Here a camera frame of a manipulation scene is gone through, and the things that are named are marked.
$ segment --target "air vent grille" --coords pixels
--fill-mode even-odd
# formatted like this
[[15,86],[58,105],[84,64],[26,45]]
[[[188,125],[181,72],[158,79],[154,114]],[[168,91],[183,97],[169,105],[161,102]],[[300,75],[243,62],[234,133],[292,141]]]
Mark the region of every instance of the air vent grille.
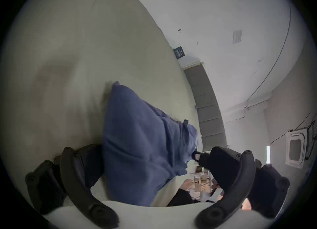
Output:
[[236,30],[233,32],[233,43],[238,43],[241,41],[242,30]]

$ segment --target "person's hand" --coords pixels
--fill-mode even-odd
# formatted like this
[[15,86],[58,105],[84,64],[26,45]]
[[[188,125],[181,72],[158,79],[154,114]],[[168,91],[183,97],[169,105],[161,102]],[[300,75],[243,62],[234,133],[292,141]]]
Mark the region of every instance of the person's hand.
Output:
[[184,191],[189,191],[189,189],[192,188],[193,182],[191,179],[187,179],[183,182],[183,184],[180,186],[180,189]]
[[211,188],[221,188],[218,183],[215,183],[211,186]]

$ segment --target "electrical cable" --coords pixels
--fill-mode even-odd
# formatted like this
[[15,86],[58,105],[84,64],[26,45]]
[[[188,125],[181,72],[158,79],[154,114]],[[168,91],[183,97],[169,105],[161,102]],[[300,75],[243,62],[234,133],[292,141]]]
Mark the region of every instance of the electrical cable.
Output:
[[288,37],[288,32],[289,32],[289,28],[290,28],[290,25],[291,25],[291,17],[292,17],[292,13],[291,13],[291,3],[289,3],[289,23],[288,23],[288,29],[287,29],[287,34],[286,34],[285,41],[284,41],[284,44],[283,44],[283,46],[282,46],[282,49],[281,49],[281,51],[280,51],[280,54],[278,55],[277,60],[275,61],[275,63],[274,63],[274,65],[273,65],[273,67],[271,68],[271,70],[268,72],[268,74],[267,74],[267,76],[265,77],[265,79],[264,79],[264,80],[262,81],[262,83],[258,86],[258,88],[252,93],[252,95],[249,97],[248,100],[250,100],[250,98],[251,98],[251,97],[255,94],[255,92],[260,88],[260,86],[262,86],[263,82],[264,82],[264,81],[266,80],[266,78],[270,75],[270,73],[272,72],[273,68],[275,67],[277,61],[279,60],[280,55],[281,55],[281,53],[282,53],[282,50],[283,50],[283,48],[284,48],[284,45],[285,45],[285,43],[286,43],[286,39],[287,39],[287,37]]
[[312,148],[311,148],[311,150],[310,150],[309,155],[308,155],[307,157],[305,157],[305,160],[309,160],[310,155],[312,154],[312,151],[313,151],[313,149],[314,149],[314,145],[315,145],[316,139],[317,139],[317,135],[315,135],[314,140],[312,141],[312,142],[313,142],[313,146],[312,146]]
[[[308,115],[305,117],[305,119],[297,126],[297,128],[296,129],[298,129],[299,128],[299,126],[307,119],[307,117],[310,115],[310,113],[308,113]],[[286,133],[287,132],[285,132],[282,136],[280,136],[280,137],[278,137],[277,139],[275,139],[271,144],[270,144],[270,146],[276,141],[276,140],[278,140],[278,139],[280,139],[281,137],[283,137],[284,135],[286,135]]]
[[[308,130],[309,130],[310,127],[312,127],[312,138],[313,138],[313,140],[312,140],[312,141],[310,142],[310,144],[306,147],[305,160],[309,160],[310,155],[312,154],[312,151],[313,151],[313,149],[314,149],[315,141],[316,141],[316,139],[317,139],[317,134],[314,136],[314,124],[315,124],[315,120],[313,120],[313,121],[311,122],[311,124],[309,125],[309,127],[308,127]],[[313,144],[313,146],[312,146],[312,148],[310,149],[309,155],[306,156],[306,153],[308,152],[308,147],[310,147],[311,144]]]

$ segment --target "black sleeve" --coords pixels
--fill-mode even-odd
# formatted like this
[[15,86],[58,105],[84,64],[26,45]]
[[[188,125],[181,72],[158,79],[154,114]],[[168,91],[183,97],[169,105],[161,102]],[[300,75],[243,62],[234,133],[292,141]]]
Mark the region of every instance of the black sleeve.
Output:
[[167,206],[178,206],[194,203],[189,193],[183,189],[179,189],[173,199]]

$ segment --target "white wall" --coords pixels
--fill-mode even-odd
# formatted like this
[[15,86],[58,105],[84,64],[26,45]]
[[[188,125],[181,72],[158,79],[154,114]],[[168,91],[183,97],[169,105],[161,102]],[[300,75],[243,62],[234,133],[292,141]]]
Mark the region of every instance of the white wall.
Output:
[[[305,39],[302,19],[292,6],[283,53],[274,71],[247,102],[282,49],[289,25],[289,0],[140,1],[170,46],[183,47],[186,56],[179,59],[181,66],[204,62],[223,117],[266,100],[295,64]],[[233,31],[240,29],[242,40],[233,44]]]
[[245,117],[224,124],[228,148],[237,152],[251,150],[255,159],[266,163],[266,146],[269,145],[267,124],[262,108],[246,112]]
[[[306,38],[303,51],[287,77],[272,92],[265,110],[270,143],[290,129],[295,129],[309,114],[300,127],[307,127],[317,112],[317,53],[313,41]],[[298,187],[311,168],[316,149],[303,169],[285,164],[286,136],[271,145],[271,164],[290,180],[285,206],[292,201]]]

